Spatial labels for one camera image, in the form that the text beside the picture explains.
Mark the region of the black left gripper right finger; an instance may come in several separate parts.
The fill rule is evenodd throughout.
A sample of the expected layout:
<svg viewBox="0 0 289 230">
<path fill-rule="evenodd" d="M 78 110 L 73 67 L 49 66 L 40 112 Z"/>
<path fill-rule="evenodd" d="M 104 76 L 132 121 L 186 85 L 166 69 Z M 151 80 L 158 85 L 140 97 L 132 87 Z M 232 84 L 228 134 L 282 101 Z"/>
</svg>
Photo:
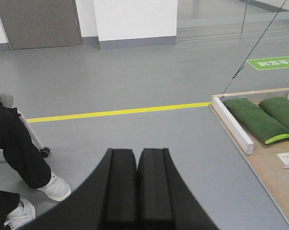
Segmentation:
<svg viewBox="0 0 289 230">
<path fill-rule="evenodd" d="M 216 230 L 176 169 L 169 150 L 143 149 L 138 164 L 139 229 Z"/>
</svg>

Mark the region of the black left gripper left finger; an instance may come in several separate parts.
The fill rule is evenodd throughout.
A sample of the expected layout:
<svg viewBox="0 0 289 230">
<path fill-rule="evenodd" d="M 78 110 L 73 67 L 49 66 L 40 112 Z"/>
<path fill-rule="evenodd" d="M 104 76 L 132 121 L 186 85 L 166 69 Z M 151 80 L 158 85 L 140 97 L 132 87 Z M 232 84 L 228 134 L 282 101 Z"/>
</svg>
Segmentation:
<svg viewBox="0 0 289 230">
<path fill-rule="evenodd" d="M 135 230 L 137 169 L 131 149 L 107 149 L 88 178 L 24 230 Z"/>
</svg>

